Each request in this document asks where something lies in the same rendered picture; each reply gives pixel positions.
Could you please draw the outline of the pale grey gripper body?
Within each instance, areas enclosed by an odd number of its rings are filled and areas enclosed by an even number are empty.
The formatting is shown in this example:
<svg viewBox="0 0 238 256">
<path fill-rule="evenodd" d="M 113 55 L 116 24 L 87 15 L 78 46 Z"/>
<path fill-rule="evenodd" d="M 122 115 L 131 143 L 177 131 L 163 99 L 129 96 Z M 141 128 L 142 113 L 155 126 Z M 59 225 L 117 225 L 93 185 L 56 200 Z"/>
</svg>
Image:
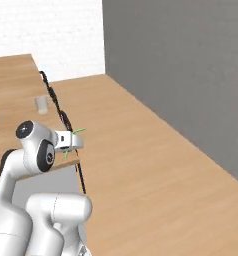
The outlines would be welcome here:
<svg viewBox="0 0 238 256">
<path fill-rule="evenodd" d="M 71 135 L 71 147 L 74 149 L 83 148 L 84 147 L 83 139 L 77 134 L 72 134 Z"/>
</svg>

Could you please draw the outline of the clear glass cup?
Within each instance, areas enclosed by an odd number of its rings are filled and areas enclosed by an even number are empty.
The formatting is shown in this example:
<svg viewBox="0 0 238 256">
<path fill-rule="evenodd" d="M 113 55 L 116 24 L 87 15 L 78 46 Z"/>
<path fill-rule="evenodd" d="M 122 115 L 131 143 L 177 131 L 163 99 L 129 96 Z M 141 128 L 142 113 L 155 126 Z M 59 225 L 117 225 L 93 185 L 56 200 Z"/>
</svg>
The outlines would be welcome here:
<svg viewBox="0 0 238 256">
<path fill-rule="evenodd" d="M 40 115 L 45 115 L 48 113 L 48 97 L 46 95 L 38 96 L 35 98 L 35 105 L 37 108 L 37 112 Z"/>
</svg>

